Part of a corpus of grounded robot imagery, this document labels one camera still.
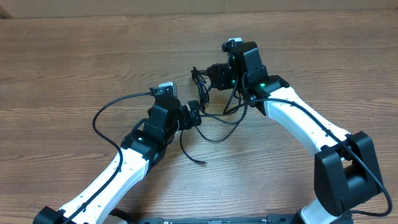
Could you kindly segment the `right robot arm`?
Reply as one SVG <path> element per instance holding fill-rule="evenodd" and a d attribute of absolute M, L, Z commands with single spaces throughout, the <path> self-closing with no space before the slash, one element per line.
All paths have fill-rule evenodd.
<path fill-rule="evenodd" d="M 306 104 L 278 75 L 269 75 L 255 42 L 240 38 L 223 43 L 226 63 L 206 70 L 213 88 L 231 89 L 240 107 L 257 108 L 281 124 L 314 158 L 316 198 L 290 219 L 291 223 L 352 223 L 355 207 L 373 197 L 390 196 L 382 183 L 373 140 L 364 132 L 351 134 Z"/>

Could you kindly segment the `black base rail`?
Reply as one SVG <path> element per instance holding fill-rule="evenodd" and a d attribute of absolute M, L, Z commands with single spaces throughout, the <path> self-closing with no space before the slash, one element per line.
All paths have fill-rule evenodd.
<path fill-rule="evenodd" d="M 265 217 L 234 218 L 136 218 L 115 208 L 105 219 L 104 224 L 294 224 L 305 223 L 299 214 L 271 214 Z"/>

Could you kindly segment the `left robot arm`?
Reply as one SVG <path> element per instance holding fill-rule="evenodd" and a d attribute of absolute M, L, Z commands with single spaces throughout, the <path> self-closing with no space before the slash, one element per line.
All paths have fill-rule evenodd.
<path fill-rule="evenodd" d="M 157 95 L 148 117 L 117 145 L 118 152 L 109 166 L 60 209 L 41 209 L 33 223 L 104 223 L 129 189 L 164 157 L 174 134 L 200 124 L 199 102 L 182 105 L 174 95 Z"/>

